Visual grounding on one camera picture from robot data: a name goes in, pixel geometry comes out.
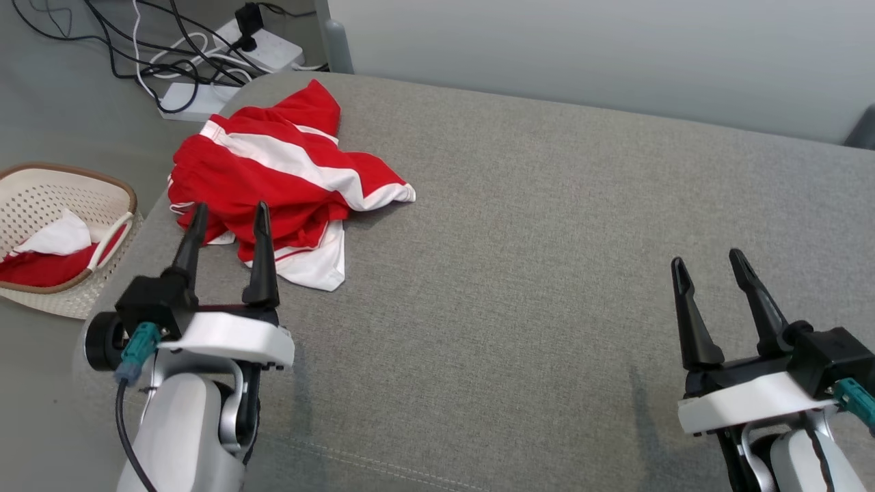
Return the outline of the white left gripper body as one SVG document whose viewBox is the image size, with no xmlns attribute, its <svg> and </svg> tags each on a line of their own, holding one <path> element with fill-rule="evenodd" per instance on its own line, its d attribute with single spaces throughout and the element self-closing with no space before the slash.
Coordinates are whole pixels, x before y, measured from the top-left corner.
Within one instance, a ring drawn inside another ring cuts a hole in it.
<svg viewBox="0 0 875 492">
<path fill-rule="evenodd" d="M 294 364 L 296 346 L 275 309 L 215 306 L 194 312 L 181 336 L 163 340 L 157 352 L 287 368 Z"/>
</svg>

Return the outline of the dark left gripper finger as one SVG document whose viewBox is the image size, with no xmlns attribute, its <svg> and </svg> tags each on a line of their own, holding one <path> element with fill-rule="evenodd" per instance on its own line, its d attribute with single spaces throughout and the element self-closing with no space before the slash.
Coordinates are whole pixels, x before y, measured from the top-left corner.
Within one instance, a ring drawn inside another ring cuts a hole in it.
<svg viewBox="0 0 875 492">
<path fill-rule="evenodd" d="M 258 203 L 254 218 L 254 249 L 249 286 L 243 291 L 247 306 L 279 306 L 275 249 L 271 232 L 271 212 L 263 200 Z"/>
<path fill-rule="evenodd" d="M 179 243 L 171 265 L 162 272 L 162 282 L 171 288 L 171 300 L 175 305 L 197 308 L 195 295 L 200 248 L 205 241 L 208 226 L 208 206 L 198 203 L 191 221 Z"/>
</svg>

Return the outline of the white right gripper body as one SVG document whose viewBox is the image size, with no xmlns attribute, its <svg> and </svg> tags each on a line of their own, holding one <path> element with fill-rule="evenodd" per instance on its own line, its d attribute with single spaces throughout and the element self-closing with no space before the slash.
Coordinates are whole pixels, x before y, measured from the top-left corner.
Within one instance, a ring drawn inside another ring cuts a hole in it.
<svg viewBox="0 0 875 492">
<path fill-rule="evenodd" d="M 769 420 L 835 405 L 813 398 L 787 372 L 790 356 L 750 357 L 722 365 L 684 364 L 684 397 L 677 416 L 687 434 Z"/>
</svg>

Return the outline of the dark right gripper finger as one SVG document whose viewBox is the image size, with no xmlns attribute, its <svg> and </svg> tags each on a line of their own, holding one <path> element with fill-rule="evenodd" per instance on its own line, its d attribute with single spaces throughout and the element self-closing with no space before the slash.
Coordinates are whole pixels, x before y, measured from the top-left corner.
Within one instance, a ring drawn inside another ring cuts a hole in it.
<svg viewBox="0 0 875 492">
<path fill-rule="evenodd" d="M 768 289 L 741 249 L 731 249 L 729 259 L 736 283 L 746 294 L 752 312 L 757 332 L 757 354 L 760 356 L 790 354 L 792 349 L 783 337 L 788 322 Z"/>
<path fill-rule="evenodd" d="M 715 370 L 725 362 L 721 348 L 713 343 L 695 300 L 695 286 L 680 256 L 670 264 L 676 323 L 682 367 L 689 372 Z"/>
</svg>

